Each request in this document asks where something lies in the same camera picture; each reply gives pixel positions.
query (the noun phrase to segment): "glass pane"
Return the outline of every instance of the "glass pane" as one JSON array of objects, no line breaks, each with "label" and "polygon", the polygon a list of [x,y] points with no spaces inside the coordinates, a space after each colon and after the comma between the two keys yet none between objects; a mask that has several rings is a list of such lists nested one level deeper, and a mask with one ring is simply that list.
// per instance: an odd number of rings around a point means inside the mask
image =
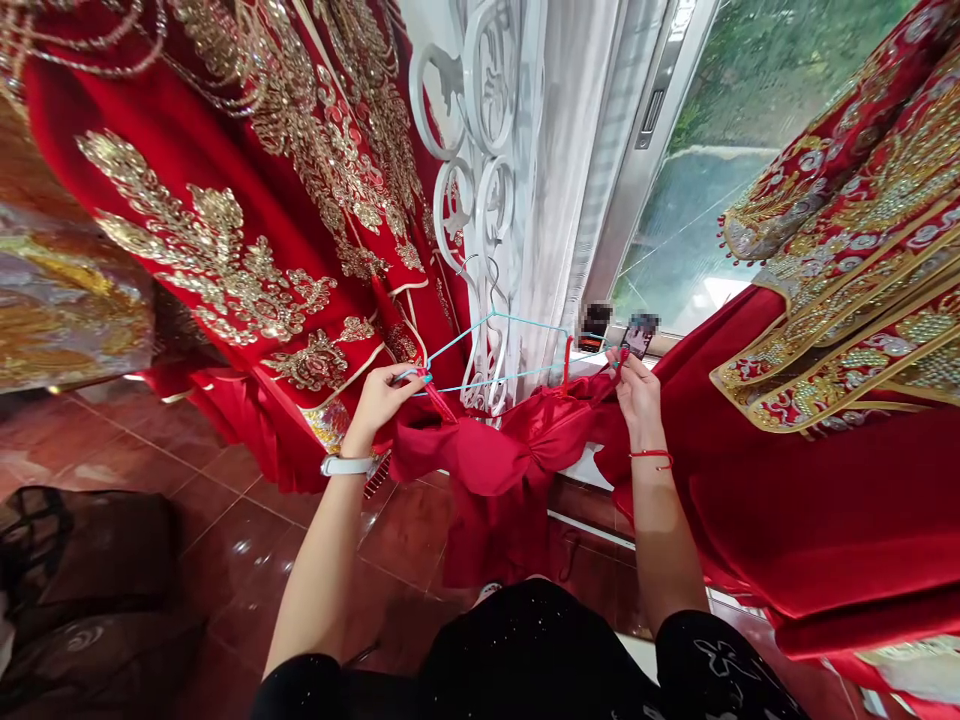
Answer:
[{"label": "glass pane", "polygon": [[717,216],[913,7],[913,0],[725,0],[613,293],[616,317],[686,335],[749,284]]}]

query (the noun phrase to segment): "hand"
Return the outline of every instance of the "hand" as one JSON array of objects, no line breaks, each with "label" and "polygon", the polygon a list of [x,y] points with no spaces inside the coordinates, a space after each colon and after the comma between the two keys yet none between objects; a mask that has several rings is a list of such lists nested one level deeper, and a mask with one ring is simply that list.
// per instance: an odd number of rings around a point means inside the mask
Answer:
[{"label": "hand", "polygon": [[[607,350],[610,364],[620,359],[620,349]],[[620,411],[632,436],[642,429],[660,424],[660,380],[635,355],[627,355],[617,385]]]},{"label": "hand", "polygon": [[416,370],[416,366],[400,363],[375,368],[367,373],[357,411],[341,445],[341,457],[369,455],[377,430],[386,425],[397,414],[400,406],[414,393],[423,390],[431,379],[429,375],[425,378],[408,375],[400,385],[393,386],[394,378],[405,370]]}]

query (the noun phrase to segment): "red slip dress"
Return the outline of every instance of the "red slip dress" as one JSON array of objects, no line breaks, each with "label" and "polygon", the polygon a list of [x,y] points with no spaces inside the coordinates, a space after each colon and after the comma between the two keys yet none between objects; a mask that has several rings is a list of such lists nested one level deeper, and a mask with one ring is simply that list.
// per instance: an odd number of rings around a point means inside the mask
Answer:
[{"label": "red slip dress", "polygon": [[554,474],[580,458],[595,408],[619,382],[619,370],[612,376],[605,370],[571,382],[565,369],[561,386],[538,388],[500,416],[499,430],[432,385],[427,397],[401,408],[393,426],[392,477],[412,482],[436,470],[450,473],[457,515],[444,585],[551,574],[547,494]]}]

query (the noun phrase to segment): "white smartwatch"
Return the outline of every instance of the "white smartwatch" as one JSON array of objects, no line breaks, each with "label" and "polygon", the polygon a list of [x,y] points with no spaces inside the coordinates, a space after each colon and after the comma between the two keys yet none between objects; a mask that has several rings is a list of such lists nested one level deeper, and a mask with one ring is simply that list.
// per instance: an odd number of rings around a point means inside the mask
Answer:
[{"label": "white smartwatch", "polygon": [[320,465],[320,474],[331,477],[333,475],[366,475],[373,468],[375,458],[342,458],[339,455],[327,455]]}]

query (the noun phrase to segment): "white curtain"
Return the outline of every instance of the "white curtain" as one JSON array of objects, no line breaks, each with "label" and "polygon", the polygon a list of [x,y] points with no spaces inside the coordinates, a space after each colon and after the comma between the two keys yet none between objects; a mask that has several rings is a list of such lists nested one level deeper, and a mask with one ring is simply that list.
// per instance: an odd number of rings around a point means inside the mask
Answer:
[{"label": "white curtain", "polygon": [[[536,186],[517,314],[573,330],[665,0],[551,0]],[[562,360],[556,331],[515,329],[520,370]],[[517,400],[549,382],[522,378]]]}]

